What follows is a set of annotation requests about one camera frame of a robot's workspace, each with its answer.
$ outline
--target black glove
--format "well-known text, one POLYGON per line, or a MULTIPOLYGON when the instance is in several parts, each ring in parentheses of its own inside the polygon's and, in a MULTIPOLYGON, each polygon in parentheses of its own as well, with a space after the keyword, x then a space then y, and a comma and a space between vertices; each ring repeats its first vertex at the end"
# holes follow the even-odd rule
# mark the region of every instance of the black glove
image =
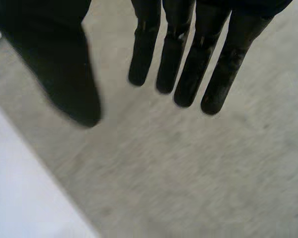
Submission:
MULTIPOLYGON (((228 5, 213 0, 197 0, 195 36, 183 72, 175 90, 174 101, 189 107, 196 96, 208 67, 223 25, 231 13, 228 5)), ((129 81, 144 84, 160 24, 160 0, 132 0, 138 27, 135 31, 134 54, 129 81)), ((164 39, 156 88, 171 93, 181 63, 194 7, 193 0, 162 0, 168 30, 164 39)), ((219 61, 201 101, 207 114, 218 113, 252 42, 271 22, 273 16, 248 15, 234 9, 229 20, 228 35, 219 61)))
POLYGON ((101 118, 81 22, 90 0, 0 0, 0 31, 50 101, 84 126, 101 118))

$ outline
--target glove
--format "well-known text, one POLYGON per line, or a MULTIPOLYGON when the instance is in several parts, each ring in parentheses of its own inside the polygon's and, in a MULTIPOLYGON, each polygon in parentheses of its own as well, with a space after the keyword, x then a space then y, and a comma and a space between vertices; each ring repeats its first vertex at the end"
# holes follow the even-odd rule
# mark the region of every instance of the glove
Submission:
MULTIPOLYGON (((183 56, 192 19, 193 0, 162 0, 168 22, 156 88, 172 92, 183 56)), ((151 64, 160 24, 160 0, 132 0, 138 26, 135 31, 129 81, 144 84, 151 64)), ((174 93, 180 107, 189 107, 197 94, 210 58, 229 14, 228 34, 217 66, 201 101, 204 113, 218 113, 228 95, 252 42, 272 21, 273 16, 248 15, 213 0, 197 0, 194 40, 174 93)))
POLYGON ((87 127, 101 118, 81 22, 90 0, 0 0, 0 31, 36 75, 48 99, 87 127))

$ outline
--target finger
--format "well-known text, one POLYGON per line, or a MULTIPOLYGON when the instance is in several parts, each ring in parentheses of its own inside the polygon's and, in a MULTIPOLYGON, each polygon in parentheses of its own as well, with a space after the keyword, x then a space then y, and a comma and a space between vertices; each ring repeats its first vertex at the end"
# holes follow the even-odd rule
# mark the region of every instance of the finger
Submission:
MULTIPOLYGON (((5 6, 6 10, 10 9, 9 4, 5 6)), ((81 17, 75 15, 71 25, 63 25, 62 19, 48 16, 50 11, 47 15, 40 12, 46 5, 32 7, 33 11, 26 5, 22 13, 15 11, 9 17, 5 10, 0 11, 0 31, 37 76, 50 101, 79 124, 92 127, 99 122, 101 109, 86 37, 80 26, 88 9, 88 4, 85 6, 84 12, 76 12, 81 17)))
POLYGON ((271 20, 233 11, 219 61, 201 101, 203 112, 214 115, 221 110, 248 49, 271 20))
POLYGON ((164 38, 156 88, 160 93, 172 91, 179 71, 191 25, 194 0, 163 0, 168 22, 164 38))
POLYGON ((229 13, 229 9, 197 2, 194 40, 174 93, 177 105, 193 103, 229 13))
POLYGON ((161 0, 132 0, 132 4, 138 26, 128 79, 132 84, 141 86, 145 83, 159 32, 161 0))

